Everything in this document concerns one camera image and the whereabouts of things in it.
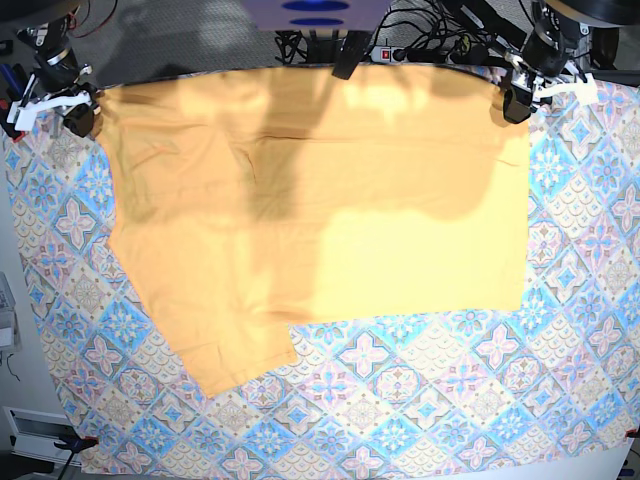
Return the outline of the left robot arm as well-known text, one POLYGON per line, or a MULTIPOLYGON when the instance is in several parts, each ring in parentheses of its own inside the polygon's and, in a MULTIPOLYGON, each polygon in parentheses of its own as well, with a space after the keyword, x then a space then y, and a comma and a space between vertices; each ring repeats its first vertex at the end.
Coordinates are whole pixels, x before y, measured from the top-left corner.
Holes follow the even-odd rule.
POLYGON ((511 124, 529 119, 542 104, 572 93, 583 105, 598 101, 591 73, 575 60, 575 51, 590 29, 614 29, 639 23, 637 1, 536 1, 533 30, 524 45, 506 47, 512 67, 503 97, 503 117, 511 124))

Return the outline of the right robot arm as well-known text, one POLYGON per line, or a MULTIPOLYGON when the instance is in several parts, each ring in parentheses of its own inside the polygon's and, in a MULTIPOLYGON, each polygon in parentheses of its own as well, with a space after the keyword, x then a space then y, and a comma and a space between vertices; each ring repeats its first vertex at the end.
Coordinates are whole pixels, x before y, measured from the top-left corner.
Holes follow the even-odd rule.
POLYGON ((1 41, 1 129, 15 142, 48 111, 60 114, 63 126, 78 137, 94 129, 100 90, 81 81, 92 67, 77 61, 68 37, 81 5, 80 1, 1 3, 1 28, 12 34, 1 41), (6 62, 15 41, 33 51, 31 72, 6 62))

